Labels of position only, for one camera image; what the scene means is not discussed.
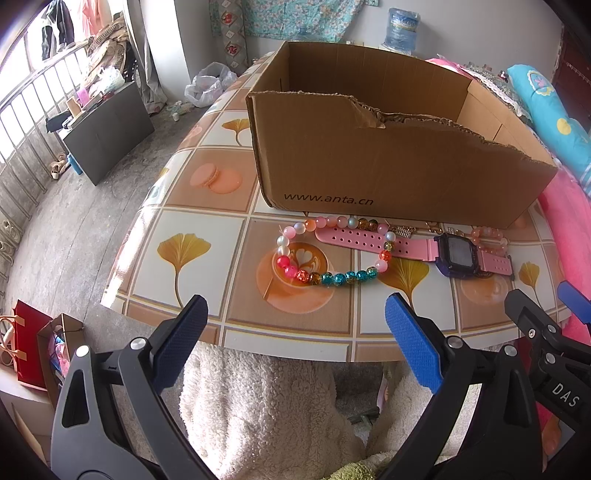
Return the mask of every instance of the red gift bag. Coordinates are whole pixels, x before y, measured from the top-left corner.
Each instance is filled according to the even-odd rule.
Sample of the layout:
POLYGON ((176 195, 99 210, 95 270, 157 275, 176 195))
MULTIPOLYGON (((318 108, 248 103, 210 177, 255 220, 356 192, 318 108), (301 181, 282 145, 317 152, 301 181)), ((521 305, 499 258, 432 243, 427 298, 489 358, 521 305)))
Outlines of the red gift bag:
POLYGON ((51 321, 51 317, 20 300, 17 301, 14 313, 15 317, 4 317, 14 327, 12 349, 6 345, 2 345, 1 348, 13 357, 19 382, 46 390, 37 346, 37 332, 51 321))

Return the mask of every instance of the green towel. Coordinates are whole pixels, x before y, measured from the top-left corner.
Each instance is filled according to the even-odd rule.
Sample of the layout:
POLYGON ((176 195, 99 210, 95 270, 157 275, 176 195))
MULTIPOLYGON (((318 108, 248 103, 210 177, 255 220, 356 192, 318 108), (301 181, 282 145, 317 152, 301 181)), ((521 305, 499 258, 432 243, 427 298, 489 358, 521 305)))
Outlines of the green towel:
POLYGON ((374 473, 364 464, 349 463, 322 480, 375 480, 374 473))

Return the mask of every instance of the blue bead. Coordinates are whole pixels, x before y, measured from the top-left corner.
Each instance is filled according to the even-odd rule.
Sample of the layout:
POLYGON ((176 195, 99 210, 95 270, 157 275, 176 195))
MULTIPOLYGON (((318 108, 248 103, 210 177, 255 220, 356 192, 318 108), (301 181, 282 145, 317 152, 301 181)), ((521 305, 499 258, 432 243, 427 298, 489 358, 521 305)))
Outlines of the blue bead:
POLYGON ((368 267, 368 279, 378 278, 378 269, 375 267, 368 267))
POLYGON ((337 273, 335 275, 334 282, 337 287, 340 287, 341 285, 345 284, 346 280, 347 280, 347 278, 342 273, 337 273))
POLYGON ((359 270, 357 272, 357 281, 364 282, 368 279, 368 273, 365 270, 359 270))
POLYGON ((347 283, 355 283, 357 281, 357 275, 355 275, 355 272, 353 271, 348 271, 345 274, 345 279, 347 280, 347 283))
POLYGON ((323 285, 332 285, 332 282, 333 282, 332 273, 324 272, 322 274, 322 284, 323 285))

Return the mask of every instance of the blue pillow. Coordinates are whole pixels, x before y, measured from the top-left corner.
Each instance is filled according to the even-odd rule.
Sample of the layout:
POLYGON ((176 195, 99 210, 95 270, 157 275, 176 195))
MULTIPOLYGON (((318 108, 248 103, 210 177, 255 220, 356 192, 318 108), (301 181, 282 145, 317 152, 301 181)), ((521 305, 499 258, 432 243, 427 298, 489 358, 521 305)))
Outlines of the blue pillow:
POLYGON ((591 142, 587 132, 568 116, 552 84, 535 68, 513 65, 507 73, 530 110, 534 129, 542 142, 591 197, 591 142))

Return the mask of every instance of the pink blanket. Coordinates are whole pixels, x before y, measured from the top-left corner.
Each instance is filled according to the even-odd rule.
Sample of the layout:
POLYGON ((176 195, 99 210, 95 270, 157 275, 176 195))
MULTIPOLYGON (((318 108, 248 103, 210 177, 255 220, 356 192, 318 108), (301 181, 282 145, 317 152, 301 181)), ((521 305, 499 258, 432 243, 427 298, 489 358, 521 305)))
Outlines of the pink blanket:
MULTIPOLYGON (((591 298, 591 205, 572 175, 560 168, 539 197, 554 235, 564 277, 591 298)), ((571 316, 563 333, 591 345, 587 327, 571 316)))

